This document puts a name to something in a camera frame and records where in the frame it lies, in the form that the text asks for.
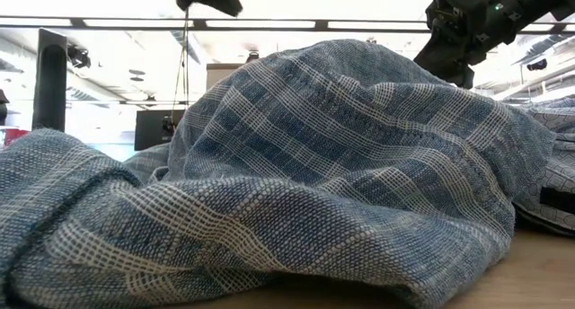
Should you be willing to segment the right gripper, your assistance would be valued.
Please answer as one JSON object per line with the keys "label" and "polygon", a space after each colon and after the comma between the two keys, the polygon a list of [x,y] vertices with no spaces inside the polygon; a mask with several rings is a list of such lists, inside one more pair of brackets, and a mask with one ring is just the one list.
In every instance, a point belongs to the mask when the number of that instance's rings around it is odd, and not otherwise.
{"label": "right gripper", "polygon": [[448,83],[471,89],[474,71],[464,53],[491,50],[483,33],[489,3],[490,0],[432,0],[425,10],[431,37],[413,61]]}

